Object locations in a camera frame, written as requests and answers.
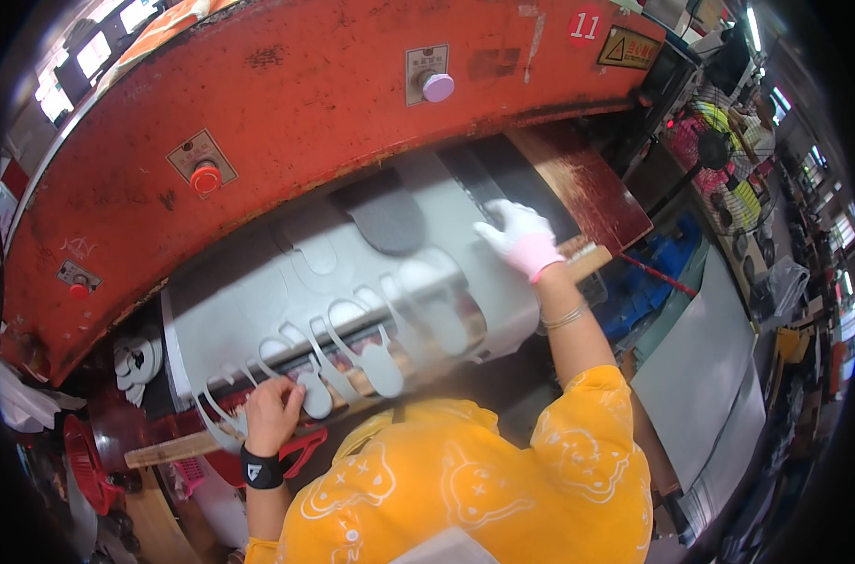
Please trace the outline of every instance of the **warning label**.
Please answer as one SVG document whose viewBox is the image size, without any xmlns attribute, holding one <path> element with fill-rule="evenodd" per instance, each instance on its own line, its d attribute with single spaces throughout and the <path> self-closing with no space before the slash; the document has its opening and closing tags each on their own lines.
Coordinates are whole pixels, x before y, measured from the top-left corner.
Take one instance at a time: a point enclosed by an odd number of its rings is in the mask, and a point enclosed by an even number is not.
<svg viewBox="0 0 855 564">
<path fill-rule="evenodd" d="M 597 64 L 646 71 L 656 59 L 661 44 L 646 35 L 614 25 L 609 30 Z"/>
</svg>

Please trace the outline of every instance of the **plastic bag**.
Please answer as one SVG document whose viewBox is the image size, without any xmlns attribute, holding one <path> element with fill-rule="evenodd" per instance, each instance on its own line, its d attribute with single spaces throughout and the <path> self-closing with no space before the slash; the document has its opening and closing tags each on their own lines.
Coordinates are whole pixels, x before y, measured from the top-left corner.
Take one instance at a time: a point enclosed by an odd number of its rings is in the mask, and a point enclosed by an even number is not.
<svg viewBox="0 0 855 564">
<path fill-rule="evenodd" d="M 769 292 L 775 302 L 774 315 L 781 317 L 791 310 L 794 303 L 804 294 L 806 284 L 810 281 L 810 271 L 786 255 L 772 265 L 767 275 L 769 276 Z"/>
</svg>

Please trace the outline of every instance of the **pink plastic basket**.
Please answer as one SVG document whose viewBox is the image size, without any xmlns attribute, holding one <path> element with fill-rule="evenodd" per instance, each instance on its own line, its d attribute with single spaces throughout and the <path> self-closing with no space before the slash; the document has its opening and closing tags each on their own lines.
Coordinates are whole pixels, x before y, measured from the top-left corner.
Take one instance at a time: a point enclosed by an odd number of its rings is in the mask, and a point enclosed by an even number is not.
<svg viewBox="0 0 855 564">
<path fill-rule="evenodd" d="M 204 482 L 204 474 L 202 473 L 202 467 L 199 466 L 198 459 L 184 458 L 183 460 L 177 460 L 173 465 L 176 466 L 177 471 L 179 471 L 180 476 L 183 477 L 183 481 L 186 483 L 186 496 L 192 495 L 193 490 Z"/>
</svg>

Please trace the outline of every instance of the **white glove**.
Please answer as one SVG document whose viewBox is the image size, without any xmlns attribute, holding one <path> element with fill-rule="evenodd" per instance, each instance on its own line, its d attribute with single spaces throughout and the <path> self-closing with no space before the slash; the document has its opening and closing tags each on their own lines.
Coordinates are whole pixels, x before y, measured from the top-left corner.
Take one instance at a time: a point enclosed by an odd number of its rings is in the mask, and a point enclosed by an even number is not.
<svg viewBox="0 0 855 564">
<path fill-rule="evenodd" d="M 556 236 L 549 221 L 534 209 L 507 199 L 491 200 L 485 208 L 502 220 L 505 231 L 479 222 L 474 224 L 474 232 L 509 265 L 526 274 L 532 284 L 546 266 L 565 262 L 556 250 Z"/>
</svg>

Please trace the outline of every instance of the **dark gray foam piece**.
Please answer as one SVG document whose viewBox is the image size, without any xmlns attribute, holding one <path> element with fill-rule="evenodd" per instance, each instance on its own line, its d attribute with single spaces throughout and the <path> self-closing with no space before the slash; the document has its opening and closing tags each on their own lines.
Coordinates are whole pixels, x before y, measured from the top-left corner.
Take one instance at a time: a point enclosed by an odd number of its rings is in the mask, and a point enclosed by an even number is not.
<svg viewBox="0 0 855 564">
<path fill-rule="evenodd" d="M 406 256 L 424 244 L 424 213 L 393 169 L 337 190 L 331 199 L 353 218 L 361 236 L 380 253 Z"/>
</svg>

